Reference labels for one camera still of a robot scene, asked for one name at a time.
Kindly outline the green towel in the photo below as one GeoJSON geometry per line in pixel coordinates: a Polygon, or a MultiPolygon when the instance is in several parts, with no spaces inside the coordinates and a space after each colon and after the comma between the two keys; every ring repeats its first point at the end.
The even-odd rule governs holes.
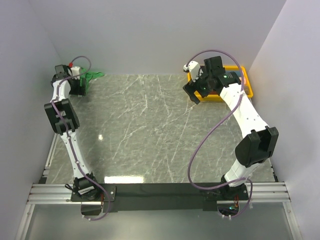
{"type": "Polygon", "coordinates": [[[105,74],[102,73],[102,72],[88,71],[88,72],[84,75],[86,85],[88,86],[88,85],[89,85],[89,82],[90,82],[91,80],[98,79],[98,78],[101,78],[101,77],[104,77],[104,76],[105,76],[105,74]]]}

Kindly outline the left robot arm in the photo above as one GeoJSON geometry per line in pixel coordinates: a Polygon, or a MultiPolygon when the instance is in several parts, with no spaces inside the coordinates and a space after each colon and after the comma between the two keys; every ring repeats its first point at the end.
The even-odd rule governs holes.
{"type": "Polygon", "coordinates": [[[52,77],[52,99],[44,105],[53,131],[62,139],[73,170],[73,186],[66,188],[83,201],[95,201],[100,197],[101,189],[95,185],[96,178],[88,167],[80,149],[78,128],[80,122],[72,106],[70,96],[85,96],[87,82],[81,76],[82,68],[60,64],[55,66],[55,75],[52,77]]]}

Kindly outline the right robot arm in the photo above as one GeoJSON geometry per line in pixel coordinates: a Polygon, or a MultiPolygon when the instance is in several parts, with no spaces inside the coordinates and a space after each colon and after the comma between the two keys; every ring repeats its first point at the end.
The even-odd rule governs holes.
{"type": "Polygon", "coordinates": [[[220,195],[230,200],[251,173],[273,155],[279,132],[276,127],[270,127],[254,108],[245,93],[244,75],[226,71],[220,56],[205,59],[203,65],[191,60],[183,70],[190,75],[183,86],[190,100],[199,104],[198,95],[205,98],[215,92],[227,104],[240,128],[242,140],[235,147],[235,162],[222,176],[219,185],[203,188],[205,191],[220,189],[220,195]]]}

